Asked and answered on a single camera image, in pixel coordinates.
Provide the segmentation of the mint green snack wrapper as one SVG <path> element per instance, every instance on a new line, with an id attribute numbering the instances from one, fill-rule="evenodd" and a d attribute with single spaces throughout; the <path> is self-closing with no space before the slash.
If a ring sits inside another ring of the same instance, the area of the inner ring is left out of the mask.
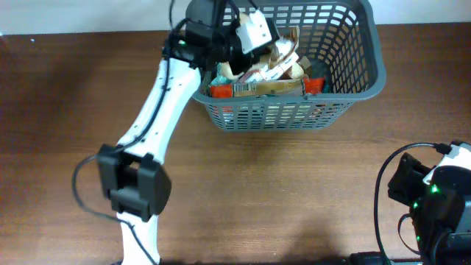
<path id="1" fill-rule="evenodd" d="M 228 85 L 233 81 L 220 73 L 212 73 L 209 86 Z"/>

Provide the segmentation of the blue rectangular carton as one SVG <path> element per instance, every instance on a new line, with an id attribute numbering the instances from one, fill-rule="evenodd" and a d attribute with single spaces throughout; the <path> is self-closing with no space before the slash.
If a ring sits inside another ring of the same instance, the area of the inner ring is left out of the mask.
<path id="1" fill-rule="evenodd" d="M 249 68 L 237 83 L 251 83 L 278 80 L 299 59 L 296 49 L 299 41 L 281 37 L 271 45 L 272 50 L 261 57 L 259 63 Z"/>

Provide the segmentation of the orange biscuit packet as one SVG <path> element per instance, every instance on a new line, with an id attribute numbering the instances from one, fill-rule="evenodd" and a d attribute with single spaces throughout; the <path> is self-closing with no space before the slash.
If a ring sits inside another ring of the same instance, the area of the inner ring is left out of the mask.
<path id="1" fill-rule="evenodd" d="M 286 79 L 269 82 L 233 83 L 210 86 L 210 96 L 218 99 L 245 96 L 304 96 L 322 92 L 325 78 Z"/>

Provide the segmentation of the beige Pantree snack bag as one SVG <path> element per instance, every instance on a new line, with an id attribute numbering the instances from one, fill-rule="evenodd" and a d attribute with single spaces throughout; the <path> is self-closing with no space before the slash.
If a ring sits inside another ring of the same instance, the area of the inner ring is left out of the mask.
<path id="1" fill-rule="evenodd" d="M 294 79 L 304 79 L 311 78 L 313 73 L 313 68 L 311 61 L 306 57 L 302 57 L 295 65 L 292 67 L 292 74 Z"/>

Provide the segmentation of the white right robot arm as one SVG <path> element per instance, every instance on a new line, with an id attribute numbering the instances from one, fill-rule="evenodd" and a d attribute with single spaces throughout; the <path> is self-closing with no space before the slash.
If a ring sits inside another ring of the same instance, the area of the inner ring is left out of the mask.
<path id="1" fill-rule="evenodd" d="M 442 155 L 433 167 L 424 166 L 408 153 L 430 147 Z M 393 264 L 380 237 L 378 211 L 380 182 L 386 167 L 398 157 L 398 167 L 388 184 L 388 196 L 408 207 L 402 220 L 411 219 L 419 264 L 470 263 L 470 144 L 412 143 L 387 157 L 375 183 L 373 217 L 377 252 L 353 253 L 346 264 Z"/>

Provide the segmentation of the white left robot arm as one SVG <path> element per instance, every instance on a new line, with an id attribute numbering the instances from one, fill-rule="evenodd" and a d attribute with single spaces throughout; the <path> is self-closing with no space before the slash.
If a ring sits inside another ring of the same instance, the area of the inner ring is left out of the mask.
<path id="1" fill-rule="evenodd" d="M 259 7 L 243 19 L 233 1 L 191 1 L 184 19 L 171 25 L 155 83 L 136 120 L 116 145 L 102 145 L 80 161 L 71 176 L 72 194 L 83 211 L 121 225 L 122 264 L 160 263 L 158 217 L 171 193 L 163 168 L 166 150 L 202 83 L 202 72 L 212 72 L 218 63 L 247 70 L 278 38 L 274 21 Z M 79 196 L 79 171 L 92 161 L 113 216 L 92 210 Z"/>

